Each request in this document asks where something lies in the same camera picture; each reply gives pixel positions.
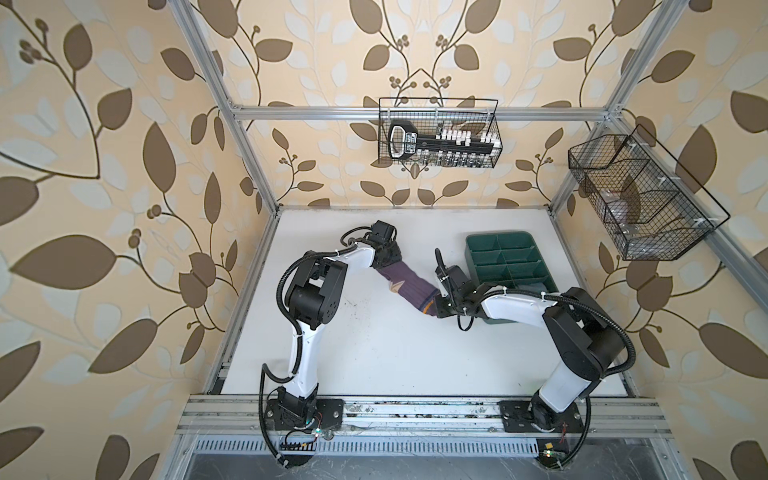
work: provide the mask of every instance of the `floral wallpaper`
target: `floral wallpaper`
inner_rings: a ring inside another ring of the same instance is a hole
[[[766,268],[767,25],[759,0],[691,1],[624,111],[731,212],[722,228]],[[659,399],[694,475],[768,478],[768,315],[705,243],[674,262],[621,261],[584,195],[559,218],[591,292],[640,351],[639,393]]]
[[[0,0],[2,478],[156,475],[266,223],[158,7]]]
[[[191,0],[235,103],[283,107],[365,96],[600,107],[659,4]]]
[[[584,122],[501,122],[494,168],[447,168],[378,158],[375,125],[246,122],[278,203],[311,207],[547,205],[568,169]]]

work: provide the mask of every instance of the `green compartment organizer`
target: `green compartment organizer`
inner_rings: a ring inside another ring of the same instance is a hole
[[[536,242],[528,232],[470,235],[465,255],[469,276],[476,285],[494,283],[507,288],[543,284],[548,293],[558,291]],[[486,323],[507,320],[487,319]]]

